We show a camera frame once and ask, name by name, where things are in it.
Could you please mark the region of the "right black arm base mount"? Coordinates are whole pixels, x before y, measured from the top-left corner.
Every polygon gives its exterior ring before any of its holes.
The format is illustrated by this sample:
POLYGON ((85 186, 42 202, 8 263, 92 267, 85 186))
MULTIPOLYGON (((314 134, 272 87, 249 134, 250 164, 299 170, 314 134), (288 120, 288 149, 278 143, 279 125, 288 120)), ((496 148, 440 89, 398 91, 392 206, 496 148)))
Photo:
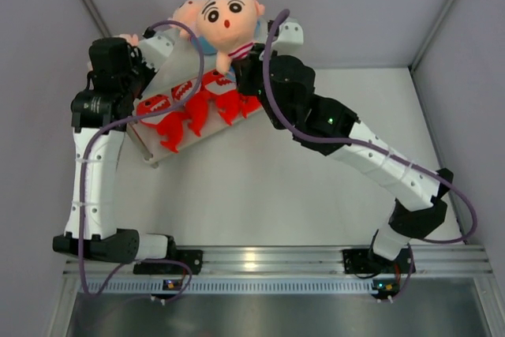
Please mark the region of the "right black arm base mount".
POLYGON ((344 249, 342 251, 344 272, 360 279, 371 279, 378 275, 408 274, 413 259, 408 249, 402 249, 395 260, 388 260, 376 255, 371 249, 344 249))

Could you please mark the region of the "red shark plush purple fin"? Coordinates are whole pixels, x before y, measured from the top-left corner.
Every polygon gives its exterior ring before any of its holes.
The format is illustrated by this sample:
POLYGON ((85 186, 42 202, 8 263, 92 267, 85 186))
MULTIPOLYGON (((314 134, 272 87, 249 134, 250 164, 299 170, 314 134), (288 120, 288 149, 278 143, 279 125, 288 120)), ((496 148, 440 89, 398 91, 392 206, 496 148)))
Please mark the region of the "red shark plush purple fin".
MULTIPOLYGON (((137 115, 150 114, 156 111, 168 109, 171 106, 167 95, 154 95, 151 98, 140 101, 137 104, 137 115)), ((160 144, 173 153, 178 153, 178 145, 184 136, 184 122, 189 115, 182 110, 175 110, 155 117, 141 119, 140 122, 148 128, 154 129, 165 140, 160 144)))

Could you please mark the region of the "red shark plush toy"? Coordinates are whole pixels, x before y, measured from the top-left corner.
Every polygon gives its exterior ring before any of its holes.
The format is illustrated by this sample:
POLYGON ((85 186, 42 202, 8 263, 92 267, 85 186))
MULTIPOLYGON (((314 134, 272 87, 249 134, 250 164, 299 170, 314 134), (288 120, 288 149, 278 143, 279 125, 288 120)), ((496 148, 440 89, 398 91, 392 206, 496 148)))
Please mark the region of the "red shark plush toy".
POLYGON ((208 120, 210 99, 209 92, 201 86, 196 86, 196 78, 186 81, 171 89, 174 101, 180 102, 189 97, 189 93, 197 88, 196 93, 186 101, 184 105, 185 113, 189 116, 188 128, 197 136, 201 136, 201 130, 208 120))
POLYGON ((233 125, 241 113, 241 97, 235 82, 214 69, 204 74, 202 85, 214 101, 222 120, 227 125, 233 125))

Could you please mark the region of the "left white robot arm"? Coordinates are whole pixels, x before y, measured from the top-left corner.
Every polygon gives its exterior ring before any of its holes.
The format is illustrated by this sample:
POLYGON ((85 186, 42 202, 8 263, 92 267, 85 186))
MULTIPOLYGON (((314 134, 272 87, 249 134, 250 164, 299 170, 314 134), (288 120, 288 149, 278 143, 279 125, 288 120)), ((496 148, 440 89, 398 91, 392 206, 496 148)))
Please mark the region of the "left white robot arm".
POLYGON ((121 229, 114 217, 115 177, 127 118, 151 76, 140 50, 121 37, 97 39, 88 54, 92 68, 86 88, 70 105, 73 200, 64 232, 54 237, 52 248, 82 260, 129 264, 151 259, 159 272, 170 273, 178 264, 173 238, 121 229))

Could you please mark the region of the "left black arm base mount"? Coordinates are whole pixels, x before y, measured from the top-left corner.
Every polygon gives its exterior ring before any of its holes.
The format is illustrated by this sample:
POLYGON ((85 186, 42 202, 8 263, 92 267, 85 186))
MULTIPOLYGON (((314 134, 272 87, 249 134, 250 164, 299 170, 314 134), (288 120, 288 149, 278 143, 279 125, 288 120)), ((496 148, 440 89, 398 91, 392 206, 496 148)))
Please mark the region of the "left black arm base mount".
POLYGON ((147 259, 136 263, 134 275, 182 275, 188 274, 187 268, 169 264, 168 260, 185 264, 194 275, 198 275, 203 265, 204 252, 200 249, 178 249, 174 254, 163 259, 147 259))

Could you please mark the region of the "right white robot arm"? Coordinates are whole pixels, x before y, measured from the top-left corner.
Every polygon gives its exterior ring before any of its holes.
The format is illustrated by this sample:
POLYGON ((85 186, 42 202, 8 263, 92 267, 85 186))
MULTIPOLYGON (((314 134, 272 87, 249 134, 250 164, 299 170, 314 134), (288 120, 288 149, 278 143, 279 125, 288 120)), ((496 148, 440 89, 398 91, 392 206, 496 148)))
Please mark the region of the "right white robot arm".
POLYGON ((354 168, 394 196, 394 209, 374 234, 368 251, 372 268, 387 271, 411 240, 423 240, 443 224, 447 213, 443 197, 453 173, 447 168, 414 169, 349 107, 317 95, 315 71, 294 56, 271 56, 267 76, 275 103, 270 104, 263 55, 264 45, 255 43, 245 56, 233 60, 239 93, 257 98, 274 128, 285 129, 281 122, 285 118, 288 125, 312 138, 294 136, 301 146, 354 168))

